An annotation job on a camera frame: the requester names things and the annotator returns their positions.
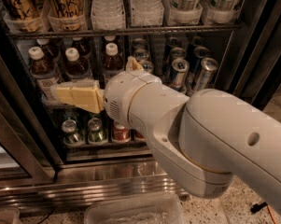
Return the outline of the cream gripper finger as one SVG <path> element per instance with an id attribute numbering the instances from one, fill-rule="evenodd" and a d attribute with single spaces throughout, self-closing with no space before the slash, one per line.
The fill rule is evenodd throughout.
<path id="1" fill-rule="evenodd" d="M 144 70 L 143 66 L 135 59 L 133 56 L 129 56 L 126 66 L 126 71 L 133 71 L 133 70 Z"/>
<path id="2" fill-rule="evenodd" d="M 104 91 L 98 80 L 69 81 L 50 87 L 53 97 L 60 103 L 73 105 L 99 114 L 104 108 Z"/>

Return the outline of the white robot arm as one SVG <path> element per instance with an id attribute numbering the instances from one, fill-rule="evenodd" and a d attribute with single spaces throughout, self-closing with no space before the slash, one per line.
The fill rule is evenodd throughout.
<path id="1" fill-rule="evenodd" d="M 161 168 L 188 193 L 221 196 L 238 176 L 281 216 L 281 123 L 224 91 L 188 97 L 144 70 L 51 87 L 59 102 L 107 115 L 144 137 Z"/>

